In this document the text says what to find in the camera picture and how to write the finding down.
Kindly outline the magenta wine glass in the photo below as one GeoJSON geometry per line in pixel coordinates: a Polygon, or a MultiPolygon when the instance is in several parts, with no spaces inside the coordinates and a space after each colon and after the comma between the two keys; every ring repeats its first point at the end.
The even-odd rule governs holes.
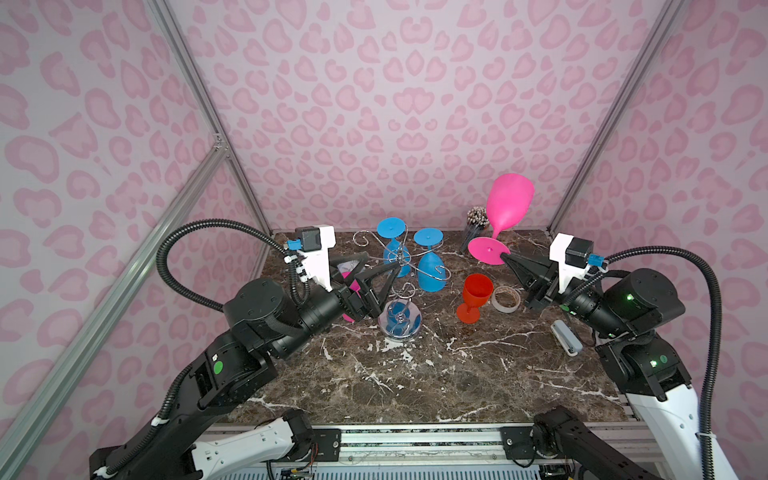
{"type": "Polygon", "coordinates": [[[341,275],[346,292],[343,296],[343,319],[349,323],[361,321],[363,318],[363,302],[359,295],[360,287],[357,281],[353,279],[351,271],[342,272],[341,275]]]}
{"type": "Polygon", "coordinates": [[[535,194],[531,180],[520,174],[504,174],[492,184],[486,202],[486,215],[492,228],[490,237],[469,242],[469,253],[479,262],[502,265],[510,249],[498,239],[501,232],[518,225],[526,216],[535,194]]]}

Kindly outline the red wine glass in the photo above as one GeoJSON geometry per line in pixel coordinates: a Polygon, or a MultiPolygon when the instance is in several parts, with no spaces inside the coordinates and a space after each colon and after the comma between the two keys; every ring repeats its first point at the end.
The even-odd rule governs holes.
{"type": "Polygon", "coordinates": [[[480,318],[480,308],[490,299],[494,291],[492,280],[483,274],[471,274],[462,291],[463,302],[457,307],[456,315],[465,324],[474,324],[480,318]]]}

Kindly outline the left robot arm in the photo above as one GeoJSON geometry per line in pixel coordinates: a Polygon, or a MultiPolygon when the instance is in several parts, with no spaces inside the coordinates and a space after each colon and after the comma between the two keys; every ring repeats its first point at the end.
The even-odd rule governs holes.
{"type": "Polygon", "coordinates": [[[199,438],[214,423],[278,376],[285,359],[314,335],[347,315],[376,318],[400,270],[395,263],[372,269],[366,253],[354,255],[348,274],[342,258],[329,264],[331,286],[314,286],[295,302],[269,278],[245,284],[223,307],[229,328],[172,381],[154,417],[128,442],[100,448],[89,458],[93,479],[210,479],[241,462],[199,438]]]}

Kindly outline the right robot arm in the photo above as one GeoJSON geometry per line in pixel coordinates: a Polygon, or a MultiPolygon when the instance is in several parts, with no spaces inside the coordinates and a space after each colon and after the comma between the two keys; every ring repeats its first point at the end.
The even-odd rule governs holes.
{"type": "Polygon", "coordinates": [[[711,431],[711,403],[719,363],[722,299],[709,264],[678,247],[646,246],[607,257],[591,242],[568,238],[548,257],[526,257],[507,250],[494,264],[509,267],[527,291],[525,306],[558,305],[592,328],[602,343],[595,348],[608,377],[653,434],[676,479],[733,479],[736,474],[711,431]],[[685,307],[673,283],[648,268],[613,270],[611,264],[639,255],[663,254],[688,260],[709,289],[711,320],[708,360],[700,391],[673,346],[656,329],[682,316],[685,307]]]}

